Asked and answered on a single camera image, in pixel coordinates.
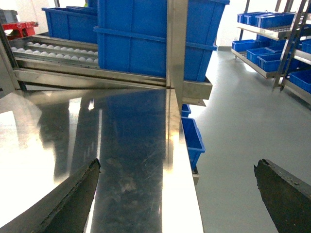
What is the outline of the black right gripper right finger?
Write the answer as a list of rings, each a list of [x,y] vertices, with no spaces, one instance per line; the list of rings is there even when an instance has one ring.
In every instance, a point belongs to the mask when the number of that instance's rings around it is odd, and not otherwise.
[[[262,201],[279,233],[311,231],[311,186],[267,159],[254,166]]]

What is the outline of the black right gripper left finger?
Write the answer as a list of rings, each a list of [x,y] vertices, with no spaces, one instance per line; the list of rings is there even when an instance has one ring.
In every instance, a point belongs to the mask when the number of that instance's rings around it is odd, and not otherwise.
[[[100,174],[94,159],[49,194],[0,228],[2,233],[82,233]]]

